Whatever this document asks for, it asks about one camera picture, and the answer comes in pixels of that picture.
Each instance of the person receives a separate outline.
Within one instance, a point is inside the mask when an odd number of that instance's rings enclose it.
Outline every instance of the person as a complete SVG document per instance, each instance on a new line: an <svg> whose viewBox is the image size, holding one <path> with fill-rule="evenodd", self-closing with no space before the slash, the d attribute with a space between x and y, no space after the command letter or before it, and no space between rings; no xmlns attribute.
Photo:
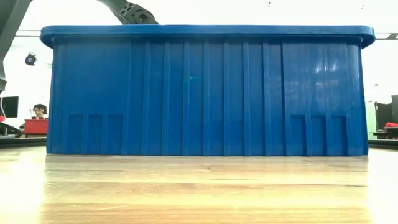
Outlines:
<svg viewBox="0 0 398 224"><path fill-rule="evenodd" d="M47 119L47 107L43 104L34 105L33 111L36 116L33 116L32 119Z"/></svg>

